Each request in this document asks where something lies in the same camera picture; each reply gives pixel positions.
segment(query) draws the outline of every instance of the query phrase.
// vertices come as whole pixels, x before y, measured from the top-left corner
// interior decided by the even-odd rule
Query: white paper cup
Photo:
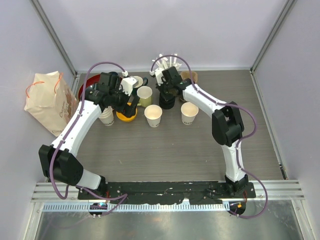
[[[112,113],[113,109],[111,106],[107,107],[104,109],[104,111],[101,113],[100,117],[105,117],[110,115],[110,113]]]
[[[142,107],[146,108],[152,104],[152,89],[148,86],[142,86],[136,91],[137,96],[140,98],[139,103]]]
[[[138,81],[137,86],[134,87],[135,89],[141,87],[142,84],[144,84],[144,80],[143,80],[142,77],[140,77],[140,76],[133,76],[133,78]]]
[[[105,126],[111,126],[115,122],[114,113],[112,112],[112,110],[106,115],[100,115],[99,119]]]
[[[160,124],[162,108],[158,105],[147,106],[144,110],[144,115],[150,127],[156,128]]]
[[[183,124],[190,125],[195,120],[199,108],[191,102],[186,102],[181,106],[181,120]]]

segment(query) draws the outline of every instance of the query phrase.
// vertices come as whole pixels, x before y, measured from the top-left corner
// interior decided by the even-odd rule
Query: metal frame
[[[44,27],[46,28],[49,36],[51,37],[54,45],[56,46],[57,50],[59,51],[59,53],[61,54],[63,60],[65,61],[65,63],[67,64],[70,72],[72,73],[73,77],[77,76],[77,71],[74,67],[74,65],[72,64],[64,46],[62,45],[54,27],[51,25],[44,9],[42,8],[39,0],[30,0],[36,13],[38,14],[38,16],[40,17]]]
[[[251,75],[251,79],[252,79],[252,82],[253,82],[253,86],[254,86],[256,95],[257,95],[259,103],[260,103],[260,107],[261,107],[262,114],[263,114],[263,117],[264,117],[264,120],[265,120],[265,123],[266,123],[266,127],[268,129],[268,132],[269,132],[269,135],[270,135],[270,138],[271,138],[273,149],[274,149],[276,158],[278,160],[278,163],[279,163],[279,166],[280,166],[280,169],[281,169],[281,172],[282,172],[283,179],[287,180],[288,177],[287,177],[286,171],[283,169],[283,164],[284,163],[283,163],[283,159],[281,157],[282,154],[280,153],[280,150],[278,148],[278,141],[277,141],[277,139],[276,139],[276,137],[274,135],[273,128],[272,128],[272,126],[270,124],[270,121],[269,121],[269,118],[268,118],[268,114],[267,114],[267,111],[266,111],[266,108],[265,108],[265,104],[264,104],[264,100],[263,100],[263,97],[262,97],[262,93],[261,93],[259,84],[257,82],[256,74],[252,73],[252,71],[251,71],[250,75]]]
[[[257,181],[252,181],[257,197],[248,201],[265,201],[265,194],[262,186]],[[265,180],[262,181],[268,192],[270,201],[291,200],[294,207],[303,237],[308,240],[315,239],[305,210],[305,197],[297,180]],[[64,194],[66,184],[56,183],[59,191]],[[31,204],[33,211],[25,231],[25,240],[35,239],[42,212],[86,212],[88,206],[100,200],[79,200],[78,189],[69,187],[68,198],[60,199],[50,182],[38,182],[35,186]],[[161,205],[120,205],[118,212],[176,212],[176,211],[225,211],[229,209],[229,201],[243,201],[244,199],[223,199],[222,204],[190,205],[189,200],[182,204],[172,206]]]
[[[284,7],[282,8],[282,11],[280,12],[277,20],[275,21],[275,23],[272,27],[271,32],[269,33],[269,36],[266,38],[258,56],[256,57],[253,65],[252,65],[251,72],[254,73],[256,71],[256,69],[258,68],[260,61],[262,60],[262,58],[266,54],[268,48],[270,47],[271,43],[275,39],[275,36],[279,32],[281,26],[284,24],[286,17],[290,13],[291,9],[293,8],[293,6],[295,5],[296,2],[297,2],[297,0],[287,0],[286,1]]]
[[[193,67],[193,71],[236,71],[236,70],[248,70],[250,71],[251,67]],[[141,73],[141,72],[149,72],[150,68],[135,68],[135,69],[126,69],[129,73]],[[188,68],[186,66],[181,66],[179,71],[187,71]],[[120,72],[119,68],[110,68],[108,71],[110,72]],[[78,70],[78,74],[86,74],[88,71],[85,70]],[[101,70],[93,69],[91,74],[100,74]]]
[[[72,85],[71,85],[71,91],[73,92],[73,94],[75,95],[76,98],[78,98],[77,89],[78,89],[78,85],[79,85],[79,81],[80,81],[80,75],[81,74],[77,74],[75,76],[74,81],[72,82]]]
[[[248,201],[265,200],[265,192],[258,181],[251,181],[254,185],[256,198],[249,198]],[[268,191],[269,200],[304,200],[301,187],[297,180],[265,180],[262,181]],[[56,186],[62,195],[65,194],[66,184],[57,182]],[[31,202],[32,203],[59,203],[59,202],[99,202],[99,200],[78,200],[78,189],[69,187],[66,200],[60,199],[55,193],[50,182],[38,182],[35,186]],[[224,201],[243,200],[242,198],[223,199]]]

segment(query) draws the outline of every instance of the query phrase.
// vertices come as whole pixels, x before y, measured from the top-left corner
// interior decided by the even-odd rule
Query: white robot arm
[[[159,105],[162,108],[172,108],[175,104],[175,97],[182,95],[186,101],[199,107],[212,119],[212,135],[222,147],[226,165],[225,180],[230,184],[229,190],[234,193],[243,190],[249,180],[248,176],[239,168],[239,165],[243,168],[243,161],[241,142],[239,144],[238,142],[244,131],[239,109],[221,105],[227,104],[227,102],[211,96],[197,84],[193,86],[190,79],[182,80],[174,66],[167,69],[158,67],[154,73],[150,72],[150,74],[156,78],[156,88],[160,91]],[[237,163],[236,146],[238,148],[239,165]]]
[[[102,73],[99,83],[95,83],[95,85],[83,91],[85,101],[81,115],[79,114],[82,107],[80,102],[74,116],[63,132],[50,146],[42,145],[39,150],[40,162],[45,177],[50,178],[49,168],[53,153],[59,147],[60,142],[63,141],[54,160],[54,179],[71,186],[96,190],[95,193],[100,196],[105,195],[105,178],[85,170],[76,159],[76,156],[88,130],[105,108],[111,106],[128,118],[135,114],[139,97],[135,96],[131,105],[127,103],[136,84],[138,82],[133,77],[126,77],[121,80],[118,76]]]

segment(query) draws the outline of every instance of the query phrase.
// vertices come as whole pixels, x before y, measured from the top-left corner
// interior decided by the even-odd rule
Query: purple cable
[[[86,187],[81,187],[81,186],[77,186],[77,187],[78,188],[82,188],[83,190],[87,191],[88,193],[90,193],[92,196],[94,196],[97,199],[106,200],[106,201],[115,201],[115,200],[119,200],[119,199],[125,198],[127,196],[127,194],[125,193],[125,194],[123,194],[121,196],[117,196],[117,197],[113,197],[113,198],[105,198],[105,197],[102,197],[102,196],[99,196],[99,195],[95,194],[93,191],[89,190]]]
[[[119,64],[117,64],[117,63],[114,63],[114,62],[111,62],[111,61],[98,62],[98,63],[94,64],[92,67],[90,67],[90,69],[86,73],[85,78],[84,78],[84,82],[83,82],[82,92],[85,92],[87,80],[88,80],[89,74],[92,71],[92,69],[95,68],[98,65],[101,65],[101,64],[112,64],[112,65],[115,65],[115,66],[119,67],[123,72],[125,72],[125,69],[122,66],[120,66]],[[79,111],[78,115],[76,116],[74,122],[72,123],[72,125],[67,130],[67,132],[63,136],[62,140],[59,142],[58,146],[54,150],[52,158],[51,158],[51,162],[50,162],[49,176],[50,176],[50,180],[51,180],[51,183],[52,183],[52,187],[53,187],[55,193],[58,195],[58,197],[63,199],[63,200],[68,197],[69,185],[67,185],[66,188],[65,188],[65,196],[62,196],[62,194],[59,192],[59,190],[57,188],[57,185],[56,185],[56,182],[55,182],[55,179],[54,179],[54,163],[55,163],[55,159],[56,159],[56,156],[57,156],[57,153],[58,153],[59,149],[61,148],[62,144],[65,142],[65,140],[68,137],[68,135],[70,134],[71,130],[74,128],[74,126],[78,122],[79,118],[81,117],[81,114],[82,114],[82,111],[84,109],[84,106],[85,106],[85,94],[82,94],[80,111]]]
[[[101,217],[112,213],[120,204],[122,204],[123,201],[126,199],[127,194],[125,193],[125,194],[122,195],[122,196],[125,196],[125,197],[123,197],[122,200],[121,200],[120,202],[118,202],[118,204],[117,204],[116,206],[114,206],[112,209],[110,209],[109,211],[106,211],[106,212],[102,213],[102,214],[101,214]],[[103,206],[94,206],[94,207],[95,207],[95,208],[99,208],[99,209],[107,209],[106,207],[103,207]],[[73,224],[73,225],[71,225],[71,226],[56,226],[56,225],[54,225],[54,224],[52,223],[52,221],[53,221],[53,219],[54,219],[54,218],[52,217],[52,218],[50,219],[49,223],[46,225],[46,227],[45,227],[45,229],[44,229],[44,231],[43,231],[43,234],[42,234],[40,240],[43,240],[43,239],[44,239],[44,237],[46,236],[46,234],[47,234],[50,226],[52,226],[52,227],[55,228],[55,229],[62,229],[62,230],[72,229],[72,228],[74,228],[75,226],[77,226],[78,224],[84,222],[85,220],[87,220],[87,219],[89,219],[89,218],[91,218],[91,217],[92,217],[91,215],[87,215],[86,217],[82,218],[81,220],[77,221],[75,224]]]
[[[236,148],[235,148],[236,163],[237,163],[237,165],[238,165],[238,167],[239,167],[239,169],[240,169],[241,171],[243,171],[244,173],[250,175],[251,177],[253,177],[255,180],[257,180],[257,181],[261,184],[261,186],[262,186],[262,188],[263,188],[263,190],[264,190],[264,192],[265,192],[265,204],[264,204],[264,207],[263,207],[263,209],[261,210],[261,212],[259,212],[259,213],[256,214],[256,215],[253,215],[253,216],[242,216],[242,215],[239,215],[238,217],[239,217],[239,218],[242,218],[242,219],[253,219],[253,218],[259,217],[261,214],[263,214],[263,213],[265,212],[265,210],[267,209],[267,206],[268,206],[268,193],[267,193],[267,189],[266,189],[265,185],[260,181],[259,178],[257,178],[254,174],[252,174],[251,172],[249,172],[249,171],[245,170],[243,167],[241,167],[241,165],[240,165],[240,160],[239,160],[239,151],[238,151],[238,147],[239,147],[239,144],[241,143],[241,141],[244,140],[244,139],[247,139],[247,138],[251,137],[251,136],[254,135],[254,134],[256,133],[256,131],[257,131],[257,120],[256,120],[255,116],[254,116],[248,109],[244,108],[243,106],[234,105],[234,104],[229,104],[229,103],[216,102],[212,97],[206,95],[204,92],[202,92],[201,90],[199,90],[199,89],[196,87],[196,85],[195,85],[195,81],[194,81],[194,79],[193,79],[193,77],[192,77],[192,71],[191,71],[191,68],[190,68],[189,64],[186,62],[186,60],[184,60],[184,59],[183,59],[182,57],[180,57],[180,56],[176,56],[176,55],[169,54],[169,55],[163,55],[163,56],[157,58],[157,59],[153,62],[152,66],[151,66],[151,72],[153,72],[153,69],[154,69],[154,66],[155,66],[156,62],[159,61],[160,59],[163,59],[163,58],[166,58],[166,57],[177,58],[177,59],[180,59],[181,61],[183,61],[183,62],[185,63],[185,65],[186,65],[186,67],[188,68],[188,71],[189,71],[189,75],[190,75],[190,79],[191,79],[191,84],[192,84],[193,88],[194,88],[199,94],[201,94],[202,96],[204,96],[206,99],[208,99],[208,100],[210,100],[211,102],[213,102],[214,104],[217,104],[217,105],[220,105],[220,106],[234,107],[234,108],[238,108],[238,109],[240,109],[240,110],[243,110],[244,112],[246,112],[247,114],[249,114],[249,116],[252,118],[253,123],[254,123],[254,129],[253,129],[253,131],[252,131],[250,134],[248,134],[248,135],[243,136],[242,138],[240,138],[239,141],[238,141],[238,142],[236,143],[236,145],[235,145],[235,146],[236,146]]]

